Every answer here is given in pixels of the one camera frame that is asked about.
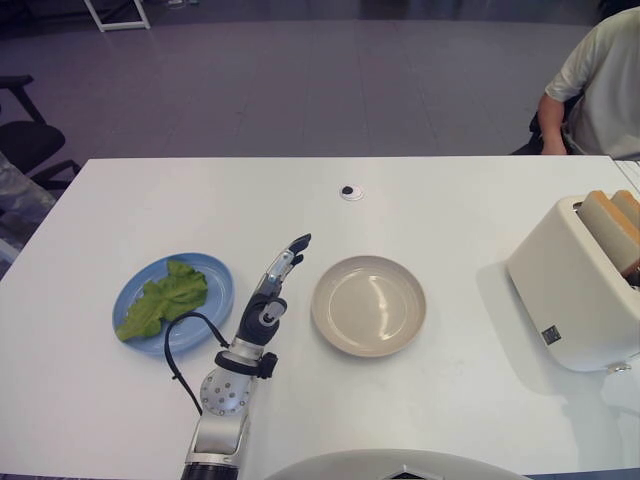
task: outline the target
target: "beige plate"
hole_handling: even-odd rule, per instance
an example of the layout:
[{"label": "beige plate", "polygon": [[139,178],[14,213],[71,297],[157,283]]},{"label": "beige plate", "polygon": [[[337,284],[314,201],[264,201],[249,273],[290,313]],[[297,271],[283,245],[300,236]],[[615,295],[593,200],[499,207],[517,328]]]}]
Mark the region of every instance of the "beige plate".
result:
[{"label": "beige plate", "polygon": [[331,267],[311,301],[316,326],[333,345],[360,357],[382,357],[418,333],[427,311],[418,280],[382,257],[352,257]]}]

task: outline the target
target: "robotic arm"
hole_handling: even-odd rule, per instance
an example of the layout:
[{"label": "robotic arm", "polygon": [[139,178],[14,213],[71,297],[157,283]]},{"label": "robotic arm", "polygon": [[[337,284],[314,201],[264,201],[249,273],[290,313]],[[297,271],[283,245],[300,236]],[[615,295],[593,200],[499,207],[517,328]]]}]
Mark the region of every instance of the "robotic arm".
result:
[{"label": "robotic arm", "polygon": [[185,461],[182,480],[236,480],[249,430],[249,401],[255,378],[270,378],[278,357],[263,353],[280,326],[287,303],[282,283],[303,260],[311,235],[294,240],[278,255],[251,295],[236,336],[216,355],[217,367],[200,387],[202,416]]}]

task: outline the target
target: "green lettuce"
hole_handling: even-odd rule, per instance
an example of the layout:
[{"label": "green lettuce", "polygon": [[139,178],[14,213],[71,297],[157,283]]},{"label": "green lettuce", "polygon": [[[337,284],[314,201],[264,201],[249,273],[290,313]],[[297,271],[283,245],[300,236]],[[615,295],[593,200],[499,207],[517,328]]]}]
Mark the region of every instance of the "green lettuce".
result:
[{"label": "green lettuce", "polygon": [[123,342],[133,337],[152,337],[162,330],[162,319],[172,322],[207,300],[204,274],[182,262],[167,261],[169,275],[157,283],[148,281],[143,295],[129,307],[124,323],[116,329]]}]

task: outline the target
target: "black chair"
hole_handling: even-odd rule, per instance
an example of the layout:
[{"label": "black chair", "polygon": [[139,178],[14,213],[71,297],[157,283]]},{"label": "black chair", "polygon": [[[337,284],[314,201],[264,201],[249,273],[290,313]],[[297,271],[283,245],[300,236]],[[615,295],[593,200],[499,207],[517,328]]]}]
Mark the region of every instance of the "black chair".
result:
[{"label": "black chair", "polygon": [[622,10],[638,6],[640,6],[640,0],[600,0],[598,3],[598,9],[603,20]]},{"label": "black chair", "polygon": [[[65,143],[62,132],[47,125],[25,92],[24,86],[31,82],[31,75],[0,77],[0,89],[8,89],[13,93],[33,118],[33,121],[20,120],[0,125],[0,152],[25,175],[44,163]],[[73,170],[74,175],[80,171],[80,165],[76,162],[65,160],[32,175],[31,179],[46,190],[64,190],[71,182],[52,178],[67,168]]]},{"label": "black chair", "polygon": [[[578,100],[580,100],[583,95],[584,93],[580,92],[575,97],[571,97],[569,100],[564,102],[564,116],[562,118],[562,123],[567,121],[571,110],[573,110],[573,107],[576,106],[576,103],[578,103]],[[511,155],[540,155],[544,148],[544,142],[542,141],[542,130],[540,129],[540,122],[538,121],[538,112],[536,112],[531,119],[531,122],[529,122],[529,131],[531,132],[529,142],[513,152]]]}]

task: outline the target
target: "black cable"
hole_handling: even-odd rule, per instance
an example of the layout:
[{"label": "black cable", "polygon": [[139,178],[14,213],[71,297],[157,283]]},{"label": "black cable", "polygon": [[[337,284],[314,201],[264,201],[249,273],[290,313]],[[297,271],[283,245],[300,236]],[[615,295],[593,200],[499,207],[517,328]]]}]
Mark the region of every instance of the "black cable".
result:
[{"label": "black cable", "polygon": [[191,400],[193,400],[193,403],[196,406],[196,409],[198,410],[198,414],[202,415],[202,408],[198,403],[198,399],[196,398],[193,391],[189,387],[189,384],[187,383],[187,381],[182,376],[182,373],[180,373],[180,369],[176,365],[176,362],[173,361],[173,355],[171,354],[171,347],[169,346],[169,334],[171,333],[171,330],[173,329],[173,327],[175,327],[181,320],[184,320],[185,318],[189,318],[189,317],[197,317],[204,320],[205,323],[209,326],[209,328],[213,332],[213,335],[216,337],[218,342],[220,342],[220,346],[222,348],[229,348],[229,342],[227,342],[224,339],[224,337],[220,333],[220,330],[218,330],[218,328],[213,323],[211,323],[207,317],[205,317],[203,314],[198,312],[187,312],[187,313],[183,313],[182,315],[178,315],[175,318],[175,320],[173,320],[173,322],[169,323],[169,328],[167,328],[167,331],[164,334],[164,358],[167,359],[167,364],[169,364],[169,368],[171,369],[171,372],[173,372],[173,377],[171,377],[171,380],[178,379],[180,384],[184,387],[184,389],[187,391],[187,393],[191,397]]}]

